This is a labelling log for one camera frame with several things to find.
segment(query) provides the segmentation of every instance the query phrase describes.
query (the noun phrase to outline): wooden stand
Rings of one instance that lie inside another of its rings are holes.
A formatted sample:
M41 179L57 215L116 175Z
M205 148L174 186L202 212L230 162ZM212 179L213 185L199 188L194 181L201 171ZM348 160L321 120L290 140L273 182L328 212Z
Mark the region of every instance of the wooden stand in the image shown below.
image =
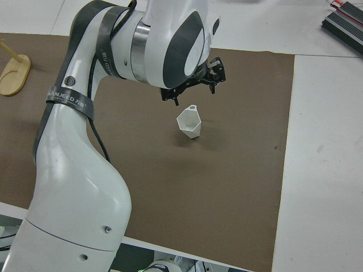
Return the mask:
M17 55L0 40L0 48L11 56L4 71L0 76L0 94L11 96L19 92L28 77L31 61L26 55Z

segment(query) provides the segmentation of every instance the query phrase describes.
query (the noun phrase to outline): small white container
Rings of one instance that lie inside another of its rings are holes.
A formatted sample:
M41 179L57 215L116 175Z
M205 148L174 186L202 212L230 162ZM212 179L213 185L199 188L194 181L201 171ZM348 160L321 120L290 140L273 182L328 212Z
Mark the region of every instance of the small white container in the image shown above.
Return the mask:
M202 121L200 120L197 106L190 105L176 118L179 129L184 132L190 139L200 135Z

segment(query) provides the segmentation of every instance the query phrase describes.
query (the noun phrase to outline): white robotic arm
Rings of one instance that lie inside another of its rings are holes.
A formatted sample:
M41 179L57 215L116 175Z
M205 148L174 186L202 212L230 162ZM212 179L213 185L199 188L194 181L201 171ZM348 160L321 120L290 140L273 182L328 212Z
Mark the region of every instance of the white robotic arm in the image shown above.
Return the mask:
M101 272L110 267L131 201L123 178L86 133L87 120L96 133L92 101L102 78L160 87L162 99L176 104L189 86L208 84L213 93L225 80L220 59L206 61L219 25L218 16L208 13L207 0L149 0L146 12L134 10L135 5L92 1L73 21L35 140L33 200L3 272Z

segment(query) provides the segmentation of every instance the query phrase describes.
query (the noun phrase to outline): brown paper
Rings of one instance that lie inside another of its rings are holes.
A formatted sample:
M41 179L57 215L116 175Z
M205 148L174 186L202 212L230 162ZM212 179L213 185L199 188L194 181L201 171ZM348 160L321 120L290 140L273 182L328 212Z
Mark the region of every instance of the brown paper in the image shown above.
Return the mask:
M67 37L4 34L32 60L17 95L0 97L0 201L27 208L35 183L32 144L66 52ZM213 49L227 80L187 89L180 106L156 87L107 78L95 125L130 190L126 236L253 271L271 271L294 56ZM9 60L0 54L0 67ZM176 117L202 119L189 139ZM97 147L95 137L89 132Z

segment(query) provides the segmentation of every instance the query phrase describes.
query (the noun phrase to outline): white tabletop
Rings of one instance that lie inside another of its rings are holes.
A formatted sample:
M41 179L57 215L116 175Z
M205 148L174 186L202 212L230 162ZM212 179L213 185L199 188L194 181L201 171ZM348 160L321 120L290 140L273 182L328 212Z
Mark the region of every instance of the white tabletop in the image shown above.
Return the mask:
M87 2L0 0L0 32L68 35ZM213 47L297 55L272 271L362 272L363 59L321 30L328 0L209 3L222 16ZM0 214L25 212L0 203Z

